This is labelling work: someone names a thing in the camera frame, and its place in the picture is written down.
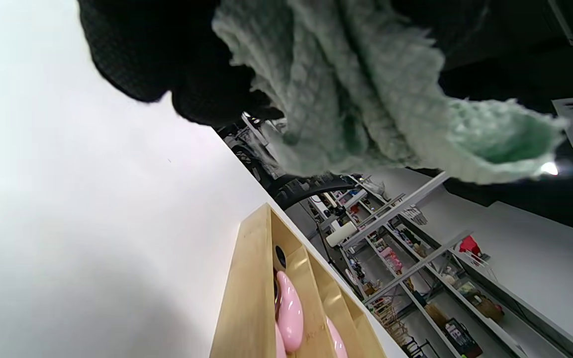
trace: light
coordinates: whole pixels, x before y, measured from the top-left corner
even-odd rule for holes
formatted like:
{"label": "light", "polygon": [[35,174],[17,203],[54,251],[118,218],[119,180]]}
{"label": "light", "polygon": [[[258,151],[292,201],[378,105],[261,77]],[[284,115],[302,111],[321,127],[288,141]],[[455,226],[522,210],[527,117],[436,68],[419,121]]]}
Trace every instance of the light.
{"label": "light", "polygon": [[541,165],[541,171],[551,175],[559,175],[559,168],[557,168],[557,165],[554,162],[547,162],[544,165]]}

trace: pink egg-shaped item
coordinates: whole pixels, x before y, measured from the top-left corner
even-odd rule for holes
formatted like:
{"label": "pink egg-shaped item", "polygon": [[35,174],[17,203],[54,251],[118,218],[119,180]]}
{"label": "pink egg-shaped item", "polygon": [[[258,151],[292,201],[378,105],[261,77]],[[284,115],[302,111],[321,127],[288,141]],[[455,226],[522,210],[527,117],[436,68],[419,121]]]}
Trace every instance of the pink egg-shaped item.
{"label": "pink egg-shaped item", "polygon": [[293,353],[302,345],[302,336],[304,335],[302,303],[287,274],[279,271],[276,276],[278,277],[278,283],[280,283],[278,328],[285,343],[286,351]]}
{"label": "pink egg-shaped item", "polygon": [[276,358],[287,358],[287,350],[285,349],[284,340],[282,340],[282,335],[280,335],[280,328],[276,323]]}
{"label": "pink egg-shaped item", "polygon": [[333,340],[333,345],[335,346],[335,354],[337,358],[348,358],[348,353],[346,353],[344,341],[342,340],[342,337],[339,336],[339,332],[337,331],[337,328],[335,328],[333,321],[328,319],[328,317],[327,326],[328,330],[330,331],[330,337]]}

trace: green towel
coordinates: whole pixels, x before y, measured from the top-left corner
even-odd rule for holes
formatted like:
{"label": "green towel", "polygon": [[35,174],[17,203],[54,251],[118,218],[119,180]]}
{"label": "green towel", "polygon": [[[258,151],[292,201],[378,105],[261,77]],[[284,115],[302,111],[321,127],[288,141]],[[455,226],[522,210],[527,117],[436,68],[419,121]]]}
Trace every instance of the green towel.
{"label": "green towel", "polygon": [[538,175],[562,141],[564,120],[514,100],[446,97],[443,54],[388,0],[222,0],[213,29],[285,113],[285,132],[263,133],[294,175],[410,166],[501,183]]}

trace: black fabric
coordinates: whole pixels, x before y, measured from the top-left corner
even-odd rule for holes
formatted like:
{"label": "black fabric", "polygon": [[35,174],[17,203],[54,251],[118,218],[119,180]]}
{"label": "black fabric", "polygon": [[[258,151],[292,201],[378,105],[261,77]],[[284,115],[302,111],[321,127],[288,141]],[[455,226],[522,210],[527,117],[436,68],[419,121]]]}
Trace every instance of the black fabric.
{"label": "black fabric", "polygon": [[[412,22],[432,29],[448,53],[478,27],[489,0],[393,0]],[[253,71],[230,66],[229,48],[211,30],[217,0],[78,0],[80,20],[100,75],[132,99],[156,102],[172,91],[182,117],[222,126],[243,111],[282,118],[260,91]]]}

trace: wooden tray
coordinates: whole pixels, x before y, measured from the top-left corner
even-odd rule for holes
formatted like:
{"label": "wooden tray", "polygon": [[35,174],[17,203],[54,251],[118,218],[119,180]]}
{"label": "wooden tray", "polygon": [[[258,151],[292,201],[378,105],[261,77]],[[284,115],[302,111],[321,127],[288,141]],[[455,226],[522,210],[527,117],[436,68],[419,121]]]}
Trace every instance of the wooden tray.
{"label": "wooden tray", "polygon": [[[278,245],[286,269],[275,255]],[[335,358],[328,315],[350,358],[384,358],[368,318],[268,204],[240,226],[210,358],[275,357],[273,269],[284,270],[304,311],[302,347],[290,358]]]}

